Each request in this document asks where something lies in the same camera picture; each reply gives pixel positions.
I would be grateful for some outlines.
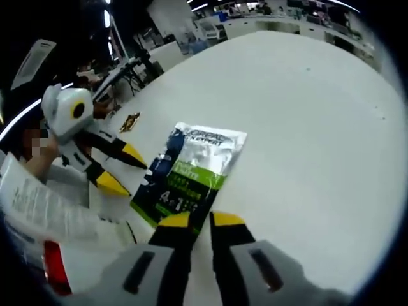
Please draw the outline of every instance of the ceiling light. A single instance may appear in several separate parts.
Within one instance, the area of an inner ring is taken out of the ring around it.
[[[71,87],[72,85],[74,85],[74,83],[69,83],[65,86],[62,87],[62,89]],[[39,105],[41,103],[41,99],[38,99],[37,101],[35,101],[33,104],[31,104],[30,106],[28,106],[25,110],[23,110],[22,112],[20,112],[16,117],[14,117],[14,119],[4,128],[4,130],[1,131],[0,133],[0,141],[3,140],[3,138],[7,135],[7,133],[11,130],[11,128],[18,122],[21,120],[22,117],[24,117],[26,115],[26,113],[28,113],[30,110],[32,110],[34,107],[36,107],[37,105]]]
[[[112,44],[108,42],[108,49],[109,49],[109,54],[112,56],[113,50],[112,50]]]
[[[196,8],[193,8],[191,11],[196,11],[196,10],[199,10],[200,8],[204,8],[204,7],[206,7],[206,6],[208,6],[208,3],[205,3],[205,4],[203,4],[203,5],[200,5],[200,6],[196,7]]]
[[[353,8],[352,6],[349,6],[348,4],[343,3],[343,2],[341,2],[341,1],[338,1],[338,0],[329,0],[329,1],[330,1],[330,2],[333,2],[333,3],[336,3],[336,4],[339,4],[339,5],[347,6],[348,8],[350,8],[350,9],[356,11],[357,13],[359,13],[359,11],[358,11],[356,8]]]
[[[105,19],[105,27],[106,28],[110,27],[110,15],[109,15],[108,11],[105,10],[103,12],[103,17]]]

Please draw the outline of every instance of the white wall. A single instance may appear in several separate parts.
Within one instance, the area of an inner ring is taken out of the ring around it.
[[[357,16],[356,13],[349,13],[350,29],[358,31],[363,36],[363,42],[374,46],[374,32]]]
[[[180,38],[186,19],[193,16],[186,0],[154,0],[147,11],[162,36],[174,34]]]

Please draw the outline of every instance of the green label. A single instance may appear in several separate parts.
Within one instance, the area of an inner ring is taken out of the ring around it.
[[[164,215],[173,215],[173,212],[170,212],[166,207],[156,203],[156,209]]]
[[[226,178],[224,175],[215,174],[210,170],[193,166],[182,161],[176,161],[172,171],[203,184],[213,190],[220,190]]]

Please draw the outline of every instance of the desk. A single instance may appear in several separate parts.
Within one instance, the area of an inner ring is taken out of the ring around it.
[[[262,26],[262,23],[265,22],[282,22],[285,24],[297,25],[300,27],[300,34],[304,36],[310,36],[309,35],[310,30],[312,29],[317,33],[322,33],[323,35],[322,34],[320,34],[319,36],[311,35],[311,37],[322,41],[324,41],[325,39],[324,33],[330,33],[332,35],[338,36],[348,41],[356,48],[359,48],[370,55],[373,55],[374,53],[374,51],[370,47],[366,46],[363,42],[356,41],[347,35],[344,35],[336,30],[333,30],[332,28],[325,27],[323,25],[313,24],[306,20],[296,20],[290,16],[260,16],[260,15],[246,16],[243,18],[227,20],[221,24],[224,26],[226,30],[227,37],[229,39],[232,39],[237,36],[253,33],[256,31],[264,31],[265,27]]]
[[[178,121],[247,132],[213,209],[243,217],[315,284],[353,294],[383,259],[405,207],[405,109],[355,56],[302,36],[256,32],[169,70],[118,111],[113,129],[137,111],[139,122],[120,137],[149,164]],[[134,194],[143,171],[117,161],[106,167]],[[130,199],[94,200],[132,220],[136,238],[149,238],[152,229]],[[185,305],[221,304],[211,260],[207,221]]]
[[[93,100],[98,100],[103,93],[107,90],[109,85],[114,85],[118,82],[121,78],[126,77],[127,81],[131,87],[132,95],[135,95],[134,88],[131,84],[131,81],[134,80],[138,83],[138,85],[143,88],[143,83],[139,79],[138,75],[133,70],[137,65],[140,65],[139,60],[132,57],[129,62],[122,62],[117,67],[109,72],[107,78],[103,81],[103,83],[99,86],[97,91],[93,95]]]

